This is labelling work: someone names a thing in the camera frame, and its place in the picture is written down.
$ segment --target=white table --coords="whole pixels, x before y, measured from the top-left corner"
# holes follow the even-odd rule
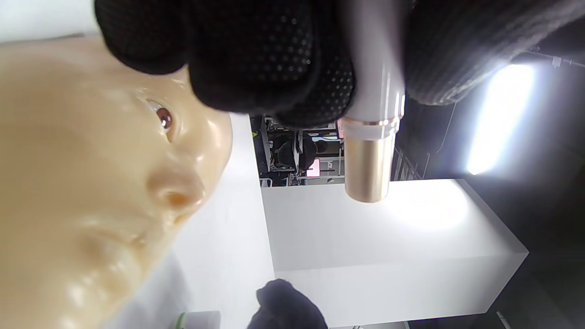
[[[248,116],[232,115],[232,126],[232,157],[213,196],[104,329],[166,329],[182,312],[213,310],[222,329],[247,327],[274,269]]]

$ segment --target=gold cylinder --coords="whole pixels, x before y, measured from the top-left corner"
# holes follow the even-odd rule
[[[345,192],[354,200],[373,203],[388,194],[395,135],[362,140],[345,136]]]

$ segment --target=mannequin face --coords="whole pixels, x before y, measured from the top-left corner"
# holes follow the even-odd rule
[[[99,39],[0,46],[0,327],[99,328],[214,190],[229,115]]]

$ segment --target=black glove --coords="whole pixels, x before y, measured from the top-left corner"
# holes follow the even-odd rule
[[[95,14],[127,66],[168,74],[186,64],[208,106],[309,128],[342,117],[356,89],[338,1],[95,0]],[[585,0],[417,0],[405,42],[407,94],[427,105],[456,102],[583,15]]]
[[[321,311],[284,280],[268,282],[256,293],[260,309],[248,329],[328,329]]]

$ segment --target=brown eye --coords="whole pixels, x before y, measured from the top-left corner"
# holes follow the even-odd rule
[[[160,126],[163,127],[164,131],[168,132],[171,130],[171,127],[173,126],[173,115],[171,112],[157,102],[149,100],[148,103],[150,104],[150,107],[152,107],[154,113],[158,116]]]
[[[163,127],[165,131],[171,129],[171,126],[173,125],[173,117],[171,116],[171,112],[169,112],[164,107],[161,107],[158,110],[156,110],[156,115],[159,116],[160,125]]]

